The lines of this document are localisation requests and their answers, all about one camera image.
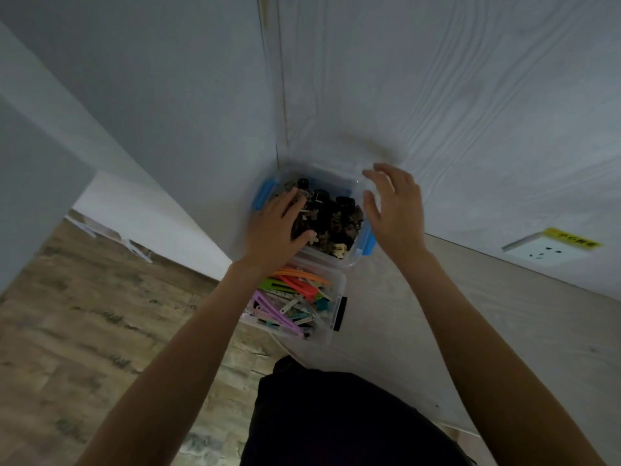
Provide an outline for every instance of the wall socket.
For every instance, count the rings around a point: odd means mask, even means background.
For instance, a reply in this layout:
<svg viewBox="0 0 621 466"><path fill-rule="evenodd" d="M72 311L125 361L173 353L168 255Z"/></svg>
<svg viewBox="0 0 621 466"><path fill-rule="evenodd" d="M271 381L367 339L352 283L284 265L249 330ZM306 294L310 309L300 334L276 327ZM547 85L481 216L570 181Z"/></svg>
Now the wall socket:
<svg viewBox="0 0 621 466"><path fill-rule="evenodd" d="M571 243L551 239L542 232L502 247L502 251L506 255L539 266L560 265L567 261L588 257L591 254L591 250L583 250Z"/></svg>

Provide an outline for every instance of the forearm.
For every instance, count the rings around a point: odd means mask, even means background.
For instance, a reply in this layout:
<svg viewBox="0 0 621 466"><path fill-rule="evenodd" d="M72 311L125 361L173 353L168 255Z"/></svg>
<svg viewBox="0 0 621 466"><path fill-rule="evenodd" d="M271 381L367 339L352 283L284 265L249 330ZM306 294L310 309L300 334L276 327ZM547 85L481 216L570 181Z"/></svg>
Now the forearm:
<svg viewBox="0 0 621 466"><path fill-rule="evenodd" d="M172 461L209 392L260 272L234 263L109 413L78 465Z"/></svg>
<svg viewBox="0 0 621 466"><path fill-rule="evenodd" d="M431 253L420 252L400 269L466 410L500 465L603 464L555 397Z"/></svg>

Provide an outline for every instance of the hand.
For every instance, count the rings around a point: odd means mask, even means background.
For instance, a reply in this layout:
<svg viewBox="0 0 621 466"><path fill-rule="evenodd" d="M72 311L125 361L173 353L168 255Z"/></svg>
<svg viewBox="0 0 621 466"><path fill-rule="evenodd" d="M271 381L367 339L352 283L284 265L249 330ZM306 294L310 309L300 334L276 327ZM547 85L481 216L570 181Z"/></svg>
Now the hand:
<svg viewBox="0 0 621 466"><path fill-rule="evenodd" d="M276 196L250 222L246 235L246 253L240 263L258 270L262 277L269 276L285 265L317 236L314 230L307 230L291 241L293 222L306 203L306 197L299 195L299 199L287 209L297 195L298 188L293 187L287 194Z"/></svg>
<svg viewBox="0 0 621 466"><path fill-rule="evenodd" d="M420 187L411 174L400 168L385 163L375 163L373 168L362 174L375 183L382 210L377 210L375 197L367 190L364 193L365 213L377 242L401 267L427 250Z"/></svg>

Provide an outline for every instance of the yellow label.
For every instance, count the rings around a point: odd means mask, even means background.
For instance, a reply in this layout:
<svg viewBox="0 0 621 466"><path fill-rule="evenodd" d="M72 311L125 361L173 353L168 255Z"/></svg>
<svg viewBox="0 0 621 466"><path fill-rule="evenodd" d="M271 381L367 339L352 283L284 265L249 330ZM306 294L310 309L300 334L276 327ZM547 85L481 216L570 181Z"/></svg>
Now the yellow label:
<svg viewBox="0 0 621 466"><path fill-rule="evenodd" d="M578 245L588 250L602 246L601 243L595 242L594 240L589 240L584 237L580 237L579 235L570 234L569 232L558 230L554 227L548 227L546 230L543 231L543 234L553 239L560 240L565 243L570 243L572 245Z"/></svg>

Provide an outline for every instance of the person's left hand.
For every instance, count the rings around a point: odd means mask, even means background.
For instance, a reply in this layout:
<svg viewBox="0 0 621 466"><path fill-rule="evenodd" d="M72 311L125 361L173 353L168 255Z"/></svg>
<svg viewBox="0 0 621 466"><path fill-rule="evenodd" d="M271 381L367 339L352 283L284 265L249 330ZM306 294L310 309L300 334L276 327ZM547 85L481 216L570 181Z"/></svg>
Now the person's left hand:
<svg viewBox="0 0 621 466"><path fill-rule="evenodd" d="M267 277L317 236L314 230L307 230L291 241L293 222L306 203L306 197L300 195L287 209L297 193L298 188L294 187L290 192L276 196L253 216L246 236L246 253L240 263Z"/></svg>

